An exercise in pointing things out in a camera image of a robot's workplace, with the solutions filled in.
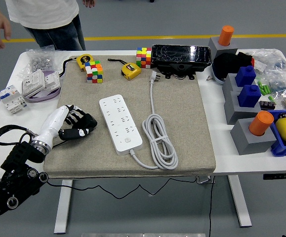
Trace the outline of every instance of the outlet socket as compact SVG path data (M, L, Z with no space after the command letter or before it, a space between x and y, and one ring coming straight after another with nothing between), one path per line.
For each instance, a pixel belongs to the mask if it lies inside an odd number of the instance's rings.
M143 140L121 95L103 98L100 109L118 155L143 147Z

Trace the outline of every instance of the rubik's cube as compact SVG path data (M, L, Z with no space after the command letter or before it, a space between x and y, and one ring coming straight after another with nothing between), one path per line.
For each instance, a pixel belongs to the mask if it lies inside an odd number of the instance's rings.
M136 65L140 68L151 68L152 48L137 48Z
M103 82L103 69L100 61L86 62L85 70L87 72L87 82L102 83Z

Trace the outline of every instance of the blue basket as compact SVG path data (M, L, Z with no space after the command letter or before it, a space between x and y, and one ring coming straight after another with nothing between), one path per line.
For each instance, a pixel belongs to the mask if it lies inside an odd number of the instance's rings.
M286 156L286 145L279 135L277 127L275 126L275 122L278 120L279 114L286 113L286 110L268 110L268 112L270 112L275 119L274 122L270 125L270 128L277 139L276 142L271 146L271 153L275 157L284 157Z

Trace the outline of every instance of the gray block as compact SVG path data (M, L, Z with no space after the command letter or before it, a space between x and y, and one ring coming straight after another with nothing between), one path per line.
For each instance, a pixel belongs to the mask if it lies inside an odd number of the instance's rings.
M231 135L239 155L265 152L276 141L276 137L270 127L268 127L262 136L253 135L248 128L253 119L239 119L231 130Z
M208 46L211 49L211 58L212 61L214 58L216 58L218 55L222 54L222 53L233 53L236 54L238 47L230 42L229 46L222 46L218 43L218 39L220 37L211 37L209 42L208 42Z
M231 91L230 96L225 98L224 110L228 125L234 125L239 119L254 118L261 111L259 103L254 108L240 107L238 103L239 91Z
M230 96L230 91L242 91L242 86L237 86L236 84L236 77L237 74L235 73L229 73L225 79L225 82L222 86L224 98Z

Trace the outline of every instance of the tape measure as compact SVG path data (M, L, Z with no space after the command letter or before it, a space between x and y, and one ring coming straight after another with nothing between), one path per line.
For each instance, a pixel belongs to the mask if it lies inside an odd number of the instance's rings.
M132 80L133 78L135 78L136 76L138 76L142 72L142 69L140 67L138 67L135 63L127 63L127 62L120 60L120 59L111 59L111 58L108 58L108 61L123 63L124 66L122 67L121 74L127 80Z
M85 71L85 66L84 64L87 62L93 61L93 57L90 54L83 54L76 58L76 61L82 71Z

